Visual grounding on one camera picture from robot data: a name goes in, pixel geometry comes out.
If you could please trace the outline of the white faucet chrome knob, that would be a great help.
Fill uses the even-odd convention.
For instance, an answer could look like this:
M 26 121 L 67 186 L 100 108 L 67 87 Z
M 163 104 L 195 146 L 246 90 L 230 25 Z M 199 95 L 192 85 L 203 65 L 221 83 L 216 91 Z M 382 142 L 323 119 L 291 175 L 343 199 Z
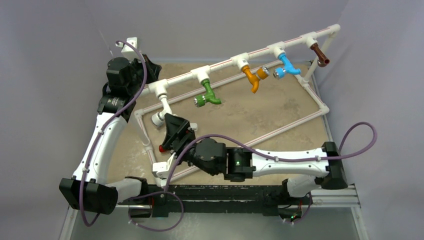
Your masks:
M 158 97 L 158 99 L 161 102 L 162 110 L 151 116 L 151 121 L 157 128 L 161 127 L 165 123 L 166 114 L 173 114 L 170 104 L 168 103 L 168 96 L 166 94 L 162 94 Z

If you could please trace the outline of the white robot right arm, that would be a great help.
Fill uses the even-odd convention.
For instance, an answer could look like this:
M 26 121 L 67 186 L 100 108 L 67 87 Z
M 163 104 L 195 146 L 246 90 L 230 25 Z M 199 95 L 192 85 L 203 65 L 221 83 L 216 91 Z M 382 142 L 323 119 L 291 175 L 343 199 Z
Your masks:
M 170 182 L 176 167 L 182 162 L 211 175 L 223 175 L 230 182 L 244 182 L 267 175 L 295 174 L 282 182 L 280 196 L 288 204 L 294 203 L 310 191 L 342 190 L 347 180 L 339 151 L 334 142 L 326 141 L 319 148 L 304 151 L 267 151 L 237 143 L 227 146 L 217 139 L 235 142 L 221 134 L 196 137 L 187 119 L 165 114 L 165 138 L 161 152 L 170 152 L 167 161 L 152 165 L 152 174 L 161 187 Z

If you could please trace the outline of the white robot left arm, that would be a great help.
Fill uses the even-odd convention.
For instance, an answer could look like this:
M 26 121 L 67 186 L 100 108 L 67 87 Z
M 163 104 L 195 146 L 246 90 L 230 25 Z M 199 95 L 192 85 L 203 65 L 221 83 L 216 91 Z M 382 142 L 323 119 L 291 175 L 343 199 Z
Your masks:
M 138 205 L 149 199 L 147 181 L 141 177 L 125 177 L 107 183 L 108 170 L 118 139 L 127 126 L 135 102 L 120 115 L 121 110 L 139 91 L 142 82 L 157 81 L 162 67 L 143 55 L 146 69 L 140 60 L 116 57 L 107 63 L 107 82 L 102 88 L 96 125 L 89 146 L 71 178 L 63 178 L 59 190 L 70 207 L 87 212 L 109 215 L 118 203 L 131 199 Z

